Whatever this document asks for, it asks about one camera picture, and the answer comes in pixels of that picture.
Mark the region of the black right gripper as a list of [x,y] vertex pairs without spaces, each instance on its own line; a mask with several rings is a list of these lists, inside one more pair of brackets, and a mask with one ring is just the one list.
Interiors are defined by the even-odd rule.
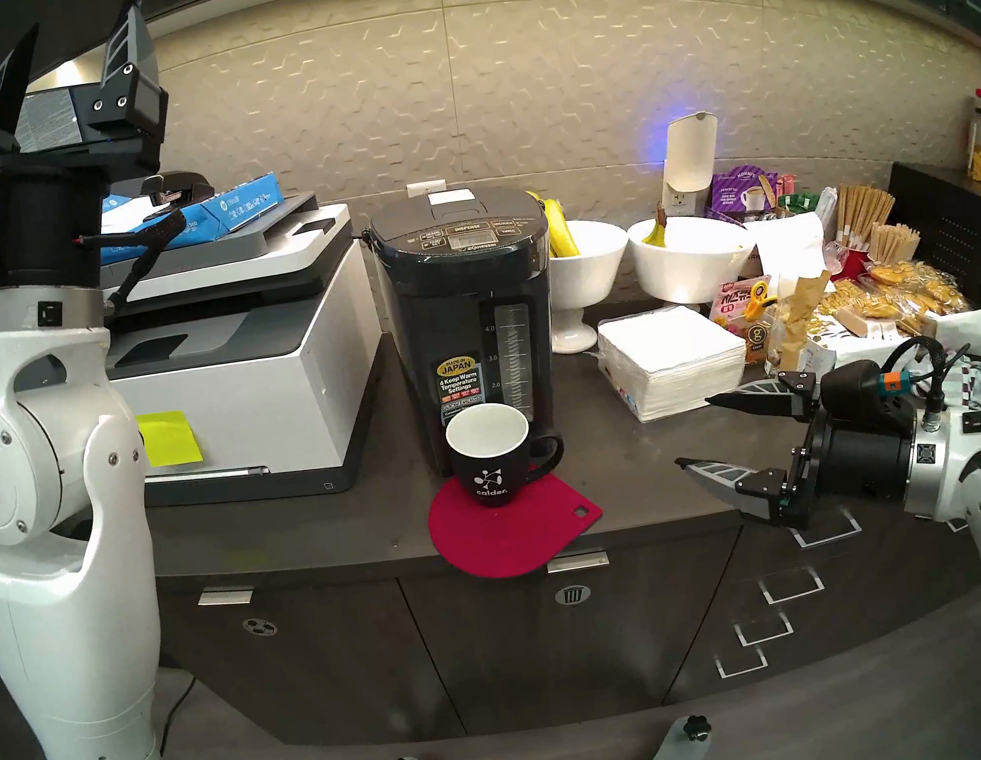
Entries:
[[707,397],[711,406],[808,424],[788,475],[781,468],[756,470],[710,459],[683,457],[675,464],[745,519],[785,519],[790,529],[808,527],[820,496],[902,503],[916,428],[913,405],[892,398],[875,416],[840,419],[818,404],[819,378],[813,371],[780,370]]

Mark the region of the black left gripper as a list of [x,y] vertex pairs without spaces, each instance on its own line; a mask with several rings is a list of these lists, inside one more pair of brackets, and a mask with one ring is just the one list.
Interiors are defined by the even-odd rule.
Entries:
[[107,37],[98,90],[83,114],[94,143],[18,152],[38,23],[0,63],[0,289],[95,285],[101,248],[141,247],[154,259],[174,238],[170,215],[135,234],[100,232],[113,182],[155,171],[165,139],[169,94],[141,3],[123,0]]

